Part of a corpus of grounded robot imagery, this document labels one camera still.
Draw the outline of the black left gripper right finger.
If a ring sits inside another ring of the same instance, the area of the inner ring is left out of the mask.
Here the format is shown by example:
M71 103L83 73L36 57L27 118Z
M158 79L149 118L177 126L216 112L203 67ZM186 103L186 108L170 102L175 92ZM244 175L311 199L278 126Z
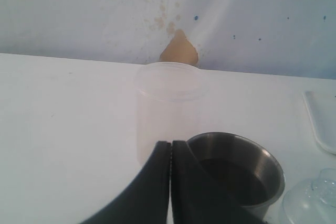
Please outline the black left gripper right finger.
M210 177L186 141L172 142L171 204L174 223L264 223Z

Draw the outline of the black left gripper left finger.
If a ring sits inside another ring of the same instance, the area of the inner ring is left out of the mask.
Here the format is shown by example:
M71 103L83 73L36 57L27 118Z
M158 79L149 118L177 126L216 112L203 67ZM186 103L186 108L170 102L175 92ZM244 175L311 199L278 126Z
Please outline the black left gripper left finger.
M83 223L166 223L170 198L171 143L158 141L134 180Z

